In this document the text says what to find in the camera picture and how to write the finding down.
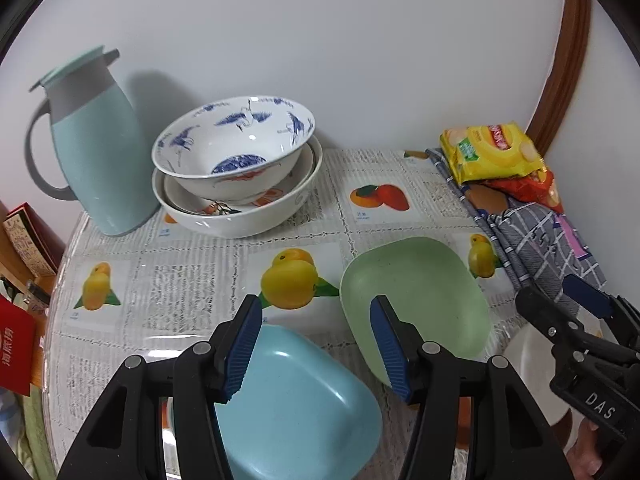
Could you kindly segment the person's right hand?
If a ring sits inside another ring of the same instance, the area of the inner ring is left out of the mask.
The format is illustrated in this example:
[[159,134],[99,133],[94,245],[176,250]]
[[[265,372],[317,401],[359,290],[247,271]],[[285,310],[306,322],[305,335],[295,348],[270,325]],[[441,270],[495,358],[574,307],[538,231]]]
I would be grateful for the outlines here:
[[597,430],[594,422],[584,419],[578,428],[576,442],[566,453],[575,480],[593,480],[602,466],[596,450]]

